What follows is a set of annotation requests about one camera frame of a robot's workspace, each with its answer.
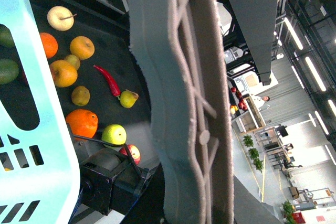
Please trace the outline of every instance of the red chili pepper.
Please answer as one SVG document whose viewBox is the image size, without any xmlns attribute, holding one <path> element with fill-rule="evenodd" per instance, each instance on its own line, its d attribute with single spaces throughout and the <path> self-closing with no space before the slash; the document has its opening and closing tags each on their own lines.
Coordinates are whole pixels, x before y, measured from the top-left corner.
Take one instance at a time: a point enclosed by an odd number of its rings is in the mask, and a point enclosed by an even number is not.
<svg viewBox="0 0 336 224">
<path fill-rule="evenodd" d="M 120 96 L 120 89 L 118 87 L 117 82 L 114 80 L 114 78 L 112 77 L 112 75 L 110 75 L 110 73 L 107 72 L 106 69 L 103 69 L 102 67 L 99 67 L 97 65 L 93 65 L 99 72 L 101 72 L 103 74 L 103 76 L 105 77 L 105 79 L 107 80 L 108 85 L 110 86 L 110 90 L 113 94 L 113 96 L 118 97 Z"/>
</svg>

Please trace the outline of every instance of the potted plant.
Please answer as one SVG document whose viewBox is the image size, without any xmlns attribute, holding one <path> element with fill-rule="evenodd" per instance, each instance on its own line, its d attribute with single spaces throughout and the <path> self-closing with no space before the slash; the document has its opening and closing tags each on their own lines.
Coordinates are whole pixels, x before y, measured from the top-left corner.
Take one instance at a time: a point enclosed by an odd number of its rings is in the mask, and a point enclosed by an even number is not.
<svg viewBox="0 0 336 224">
<path fill-rule="evenodd" d="M 288 215 L 288 216 L 286 217 L 286 223 L 288 223 L 288 224 L 297 224 L 297 222 L 294 220 L 292 214 L 291 214 L 291 215 Z"/>
<path fill-rule="evenodd" d="M 253 139 L 250 135 L 243 136 L 243 142 L 246 148 L 253 147 Z"/>
<path fill-rule="evenodd" d="M 294 213 L 293 205 L 289 202 L 289 200 L 286 200 L 282 207 L 284 208 L 284 212 L 286 216 L 290 216 L 292 213 Z"/>
<path fill-rule="evenodd" d="M 262 173 L 264 167 L 263 162 L 260 159 L 256 158 L 255 160 L 253 160 L 253 164 L 256 166 L 256 169 Z"/>
<path fill-rule="evenodd" d="M 256 148 L 249 149 L 248 154 L 250 154 L 250 158 L 252 160 L 255 160 L 256 158 L 259 158 L 259 152 Z"/>
</svg>

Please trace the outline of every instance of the white shirt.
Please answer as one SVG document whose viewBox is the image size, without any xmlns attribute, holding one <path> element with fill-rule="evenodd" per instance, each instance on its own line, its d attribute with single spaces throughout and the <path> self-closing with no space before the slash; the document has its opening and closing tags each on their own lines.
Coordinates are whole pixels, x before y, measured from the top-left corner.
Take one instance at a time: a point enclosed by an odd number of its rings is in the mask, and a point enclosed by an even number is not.
<svg viewBox="0 0 336 224">
<path fill-rule="evenodd" d="M 262 107 L 265 104 L 265 101 L 257 96 L 257 95 L 250 95 L 250 97 L 252 98 L 255 106 L 257 107 L 257 109 L 259 109 L 260 107 Z"/>
</svg>

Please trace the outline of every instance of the red crate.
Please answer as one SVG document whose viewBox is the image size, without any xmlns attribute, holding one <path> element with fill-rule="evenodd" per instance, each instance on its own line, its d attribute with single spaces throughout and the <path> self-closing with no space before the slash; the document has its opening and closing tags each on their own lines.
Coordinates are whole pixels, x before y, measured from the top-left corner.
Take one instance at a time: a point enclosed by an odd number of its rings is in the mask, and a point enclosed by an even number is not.
<svg viewBox="0 0 336 224">
<path fill-rule="evenodd" d="M 294 214 L 292 214 L 294 220 L 301 224 L 301 223 L 306 223 L 305 219 L 303 218 L 302 216 L 302 213 L 301 212 L 295 212 Z"/>
</svg>

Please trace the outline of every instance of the person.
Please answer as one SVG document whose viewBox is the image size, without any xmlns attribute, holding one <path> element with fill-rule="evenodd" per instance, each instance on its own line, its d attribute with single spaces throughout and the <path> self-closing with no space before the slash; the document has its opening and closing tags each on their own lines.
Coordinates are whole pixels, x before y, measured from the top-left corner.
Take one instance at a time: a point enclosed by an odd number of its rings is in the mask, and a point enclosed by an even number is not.
<svg viewBox="0 0 336 224">
<path fill-rule="evenodd" d="M 265 104 L 265 102 L 268 102 L 270 100 L 270 97 L 267 97 L 267 96 L 261 98 L 257 95 L 251 95 L 250 97 L 252 98 L 257 109 L 260 109 Z"/>
</svg>

